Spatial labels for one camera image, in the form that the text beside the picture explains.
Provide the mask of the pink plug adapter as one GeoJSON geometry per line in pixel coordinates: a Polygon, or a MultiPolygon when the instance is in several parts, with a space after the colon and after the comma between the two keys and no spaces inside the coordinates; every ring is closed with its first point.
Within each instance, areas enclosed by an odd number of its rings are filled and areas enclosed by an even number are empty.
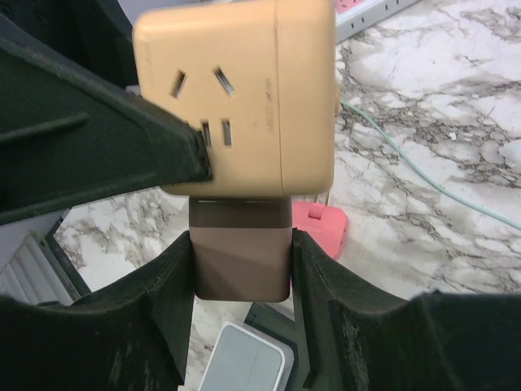
{"type": "Polygon", "coordinates": [[[308,233],[332,259],[338,260],[344,250],[349,219],[340,208],[317,202],[292,202],[293,226],[308,233]]]}

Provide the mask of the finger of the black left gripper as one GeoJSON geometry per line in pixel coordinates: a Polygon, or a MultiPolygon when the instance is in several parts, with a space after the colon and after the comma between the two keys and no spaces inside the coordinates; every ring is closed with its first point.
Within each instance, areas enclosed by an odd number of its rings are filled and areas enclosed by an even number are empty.
{"type": "Polygon", "coordinates": [[[133,27],[117,0],[2,1],[1,15],[116,86],[138,83],[133,27]]]}
{"type": "Polygon", "coordinates": [[[198,131],[2,25],[2,224],[210,177],[198,131]]]}

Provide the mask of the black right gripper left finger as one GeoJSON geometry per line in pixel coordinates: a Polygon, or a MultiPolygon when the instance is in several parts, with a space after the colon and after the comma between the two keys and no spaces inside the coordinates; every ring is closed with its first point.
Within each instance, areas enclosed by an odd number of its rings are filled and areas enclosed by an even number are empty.
{"type": "Polygon", "coordinates": [[[1,299],[4,390],[175,390],[194,303],[188,234],[71,305],[1,299]]]}

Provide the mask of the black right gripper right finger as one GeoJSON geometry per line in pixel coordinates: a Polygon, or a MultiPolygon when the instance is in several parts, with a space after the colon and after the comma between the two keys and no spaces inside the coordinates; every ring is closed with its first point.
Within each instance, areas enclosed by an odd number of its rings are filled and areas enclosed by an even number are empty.
{"type": "Polygon", "coordinates": [[[438,291],[404,300],[295,231],[299,382],[308,390],[517,390],[520,297],[438,291]]]}

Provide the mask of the white power strip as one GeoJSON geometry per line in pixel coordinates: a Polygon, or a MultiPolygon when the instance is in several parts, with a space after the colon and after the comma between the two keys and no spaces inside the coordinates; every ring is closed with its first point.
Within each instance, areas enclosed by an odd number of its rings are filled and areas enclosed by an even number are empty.
{"type": "Polygon", "coordinates": [[[418,0],[335,0],[336,43],[403,11],[418,0]]]}

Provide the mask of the dusty pink USB charger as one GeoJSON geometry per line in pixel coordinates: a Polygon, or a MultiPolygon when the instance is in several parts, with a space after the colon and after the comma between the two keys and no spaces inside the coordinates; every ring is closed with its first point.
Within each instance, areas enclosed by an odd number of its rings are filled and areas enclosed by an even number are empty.
{"type": "Polygon", "coordinates": [[[290,295],[291,199],[189,198],[195,294],[281,302],[290,295]]]}

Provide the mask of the beige cube socket adapter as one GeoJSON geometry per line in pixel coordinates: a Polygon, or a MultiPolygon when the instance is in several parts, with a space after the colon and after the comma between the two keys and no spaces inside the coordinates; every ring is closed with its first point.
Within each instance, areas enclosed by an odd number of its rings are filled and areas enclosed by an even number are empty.
{"type": "Polygon", "coordinates": [[[317,195],[334,177],[335,10],[330,1],[238,1],[143,13],[142,97],[199,130],[212,179],[176,196],[317,195]]]}

